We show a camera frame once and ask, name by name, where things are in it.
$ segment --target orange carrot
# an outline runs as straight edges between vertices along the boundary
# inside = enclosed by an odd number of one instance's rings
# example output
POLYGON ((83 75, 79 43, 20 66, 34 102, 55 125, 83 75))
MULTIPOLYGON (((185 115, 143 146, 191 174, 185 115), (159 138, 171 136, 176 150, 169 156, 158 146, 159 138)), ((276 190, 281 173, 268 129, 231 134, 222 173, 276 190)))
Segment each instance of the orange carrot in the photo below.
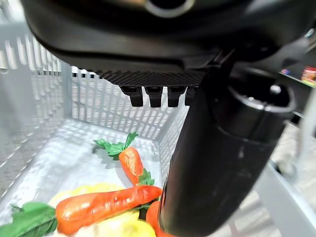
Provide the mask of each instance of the orange carrot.
POLYGON ((151 224, 151 226, 154 228, 157 237, 173 237, 160 228, 158 219, 159 205, 160 201, 155 201, 150 205, 146 214, 146 222, 151 224))
POLYGON ((137 150, 128 147, 120 153, 118 158, 127 177, 133 185, 137 185, 139 183, 138 176, 142 175, 144 170, 137 150))
POLYGON ((120 191, 70 197, 56 207, 57 229, 65 235, 72 235, 81 227, 146 204, 161 194, 161 188, 141 185, 120 191))
POLYGON ((113 160, 120 160, 122 168, 134 186, 136 185, 154 185, 150 172, 144 169, 138 151, 133 147, 128 147, 137 137, 136 132, 129 133, 126 142, 111 144, 104 139, 94 141, 100 148, 107 151, 113 160))

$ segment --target green plastic leaf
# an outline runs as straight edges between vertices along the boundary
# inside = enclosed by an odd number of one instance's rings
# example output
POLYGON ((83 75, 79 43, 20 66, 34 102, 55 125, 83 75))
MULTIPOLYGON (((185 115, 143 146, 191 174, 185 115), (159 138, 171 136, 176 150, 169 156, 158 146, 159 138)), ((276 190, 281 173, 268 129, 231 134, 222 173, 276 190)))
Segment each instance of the green plastic leaf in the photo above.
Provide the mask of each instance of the green plastic leaf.
POLYGON ((142 175, 138 176, 139 183, 137 185, 154 185, 155 180, 152 179, 152 175, 145 168, 143 169, 142 175))
POLYGON ((13 221, 0 226, 1 237, 42 237, 57 228, 55 209, 40 202, 29 202, 22 208, 12 205, 13 221))
POLYGON ((109 156, 120 154, 122 151, 124 151, 124 144, 122 142, 111 144, 106 149, 106 151, 108 152, 109 156))
POLYGON ((150 207, 150 205, 151 205, 153 202, 158 201, 158 200, 159 200, 159 198, 156 198, 156 199, 154 199, 154 200, 152 200, 152 201, 150 201, 150 202, 148 202, 148 203, 146 203, 146 204, 143 204, 143 205, 140 205, 140 206, 135 207, 134 210, 140 210, 140 209, 142 209, 142 208, 148 210, 148 208, 150 207))
POLYGON ((100 139, 100 140, 94 140, 94 142, 95 142, 100 148, 102 148, 102 149, 104 149, 104 150, 108 149, 108 148, 111 146, 111 144, 110 144, 109 142, 105 141, 103 138, 100 139))
POLYGON ((108 155, 113 158, 113 160, 119 160, 119 154, 124 151, 125 144, 122 142, 111 144, 105 141, 103 138, 94 141, 98 147, 107 151, 108 155))
POLYGON ((111 155, 109 157, 112 157, 112 160, 119 160, 119 154, 116 154, 116 155, 111 155))
POLYGON ((21 212, 21 211, 23 211, 22 208, 20 208, 20 207, 18 207, 18 206, 16 206, 16 205, 11 204, 11 207, 12 207, 12 213, 16 213, 16 212, 21 212))
POLYGON ((134 141, 135 137, 137 136, 138 134, 136 132, 129 133, 125 142, 124 149, 126 149, 132 143, 132 141, 134 141))
POLYGON ((151 205, 151 203, 146 203, 146 204, 144 204, 144 205, 140 205, 140 206, 137 206, 137 207, 135 207, 134 208, 134 210, 140 210, 140 209, 146 209, 146 210, 148 210, 148 208, 150 207, 150 205, 151 205))

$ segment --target basket bottom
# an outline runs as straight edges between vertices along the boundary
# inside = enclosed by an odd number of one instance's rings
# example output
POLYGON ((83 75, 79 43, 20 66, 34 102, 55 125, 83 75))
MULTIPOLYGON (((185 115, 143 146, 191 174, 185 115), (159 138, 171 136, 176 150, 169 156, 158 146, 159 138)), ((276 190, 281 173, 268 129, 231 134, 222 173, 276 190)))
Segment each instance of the basket bottom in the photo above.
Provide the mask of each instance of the basket bottom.
MULTIPOLYGON (((127 133, 67 120, 22 171, 0 202, 0 225, 10 221, 10 204, 28 201, 49 202, 57 193, 82 185, 113 183, 132 187, 119 161, 104 150, 94 150, 93 140, 124 142, 127 133)), ((162 187, 159 149, 150 140, 136 138, 132 143, 151 172, 155 185, 162 187)))

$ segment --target toy vegetable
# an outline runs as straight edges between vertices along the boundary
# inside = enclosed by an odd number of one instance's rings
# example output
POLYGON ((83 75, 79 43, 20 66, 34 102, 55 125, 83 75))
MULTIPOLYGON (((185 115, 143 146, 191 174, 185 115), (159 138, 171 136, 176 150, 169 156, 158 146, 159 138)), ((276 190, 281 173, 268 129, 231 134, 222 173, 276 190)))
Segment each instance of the toy vegetable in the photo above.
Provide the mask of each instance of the toy vegetable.
POLYGON ((158 221, 158 211, 159 211, 160 201, 153 202, 150 207, 148 208, 146 214, 146 221, 152 225, 156 232, 157 237, 173 237, 170 234, 165 233, 161 230, 159 221, 158 221))
POLYGON ((125 144, 111 144, 104 139, 95 141, 102 149, 106 150, 113 160, 120 160, 122 168, 134 186, 136 185, 153 185, 154 179, 151 179, 150 172, 144 169, 140 156, 137 150, 133 147, 128 147, 131 142, 138 136, 136 132, 130 133, 127 136, 125 144))
POLYGON ((72 235, 81 227, 146 204, 161 194, 161 188, 141 185, 120 191, 70 197, 56 207, 57 229, 65 235, 72 235))

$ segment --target basket mesh wall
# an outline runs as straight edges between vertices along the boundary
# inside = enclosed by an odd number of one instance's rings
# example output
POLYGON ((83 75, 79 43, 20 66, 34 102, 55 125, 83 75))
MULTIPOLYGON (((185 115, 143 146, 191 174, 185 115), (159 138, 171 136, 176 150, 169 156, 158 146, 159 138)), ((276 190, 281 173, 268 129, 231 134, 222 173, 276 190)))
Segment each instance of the basket mesh wall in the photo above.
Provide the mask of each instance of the basket mesh wall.
POLYGON ((25 24, 0 25, 0 197, 63 121, 62 84, 25 24))

